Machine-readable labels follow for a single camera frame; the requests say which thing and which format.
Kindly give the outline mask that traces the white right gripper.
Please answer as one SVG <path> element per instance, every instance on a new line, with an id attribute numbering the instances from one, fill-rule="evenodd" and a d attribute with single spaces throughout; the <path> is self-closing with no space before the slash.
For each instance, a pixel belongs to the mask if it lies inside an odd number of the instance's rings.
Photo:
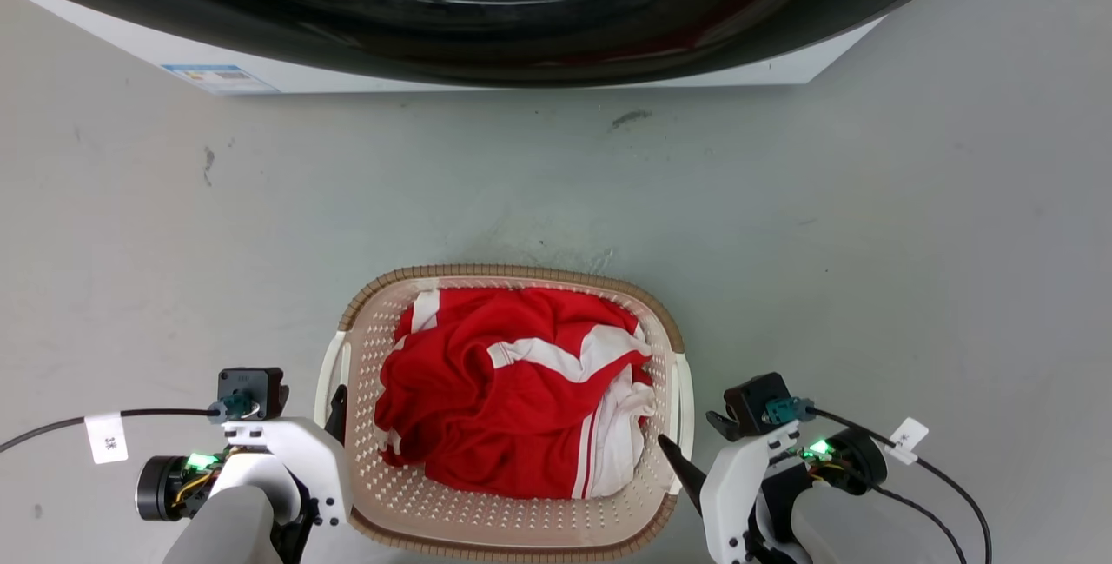
<path id="1" fill-rule="evenodd" d="M 773 458 L 793 448 L 800 422 L 780 426 L 768 434 L 744 437 L 719 451 L 706 473 L 684 456 L 682 447 L 667 435 L 657 436 L 675 478 L 691 497 L 702 517 L 709 556 L 715 563 L 745 563 L 780 557 L 767 504 L 761 497 Z"/>

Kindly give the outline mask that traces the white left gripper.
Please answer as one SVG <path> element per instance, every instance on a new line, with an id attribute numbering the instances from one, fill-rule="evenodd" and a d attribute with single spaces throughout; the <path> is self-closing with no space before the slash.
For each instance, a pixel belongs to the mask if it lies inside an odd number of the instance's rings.
<path id="1" fill-rule="evenodd" d="M 334 390 L 322 428 L 302 417 L 234 420 L 222 425 L 226 441 L 239 451 L 225 461 L 208 501 L 230 489 L 262 493 L 278 525 L 287 525 L 315 505 L 322 525 L 347 524 L 353 488 L 344 449 L 348 387 Z"/>

